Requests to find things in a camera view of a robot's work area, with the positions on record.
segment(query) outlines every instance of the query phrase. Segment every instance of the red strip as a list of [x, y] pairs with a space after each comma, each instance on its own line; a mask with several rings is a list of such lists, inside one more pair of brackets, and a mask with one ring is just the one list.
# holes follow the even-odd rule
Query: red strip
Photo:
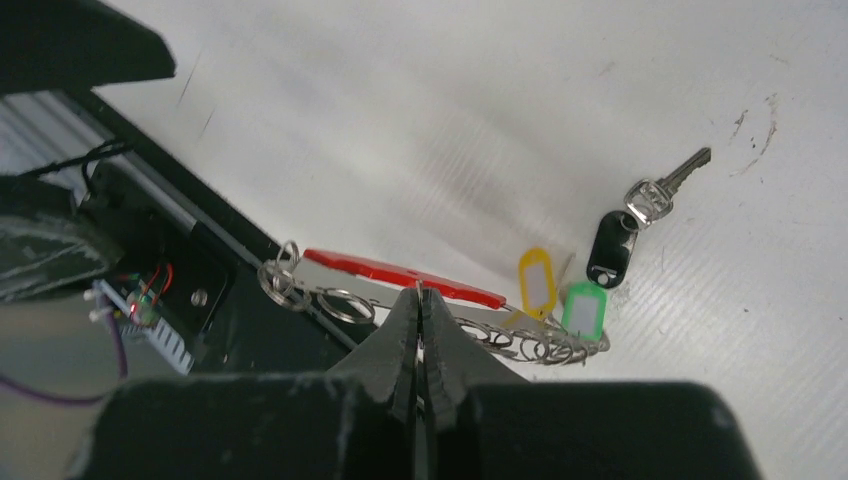
[[378, 262], [368, 258], [314, 249], [308, 249], [303, 252], [303, 257], [333, 270], [341, 270], [353, 275], [392, 283], [400, 287], [414, 287], [418, 280], [421, 280], [424, 282], [425, 287], [435, 288], [445, 297], [485, 305], [492, 309], [499, 309], [506, 304], [506, 298], [498, 294], [480, 290], [464, 283], [454, 282], [447, 278], [430, 275], [429, 273]]

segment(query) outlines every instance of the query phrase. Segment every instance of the black key fob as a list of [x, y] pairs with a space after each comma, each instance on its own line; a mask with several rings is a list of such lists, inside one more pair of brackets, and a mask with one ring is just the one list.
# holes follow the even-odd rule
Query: black key fob
[[627, 273], [638, 234], [639, 224], [629, 213], [616, 210], [604, 215], [586, 266], [589, 280], [603, 288], [619, 286]]

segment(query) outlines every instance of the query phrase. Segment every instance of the purple cable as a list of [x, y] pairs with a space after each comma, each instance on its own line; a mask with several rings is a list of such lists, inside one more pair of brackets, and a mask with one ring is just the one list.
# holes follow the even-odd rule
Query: purple cable
[[[101, 301], [99, 298], [97, 303], [98, 308], [100, 308]], [[118, 322], [115, 321], [115, 317], [111, 313], [106, 315], [106, 322], [109, 324], [109, 333], [111, 334], [112, 341], [115, 344], [115, 354], [118, 356], [118, 378], [123, 380], [127, 378], [129, 368], [127, 367], [127, 352], [124, 350], [124, 342], [121, 340], [121, 331], [118, 329]], [[108, 393], [101, 393], [99, 395], [92, 395], [89, 397], [69, 397], [55, 393], [42, 392], [30, 386], [16, 382], [3, 373], [0, 373], [0, 387], [7, 388], [32, 400], [50, 403], [61, 407], [89, 407], [97, 404], [108, 395]]]

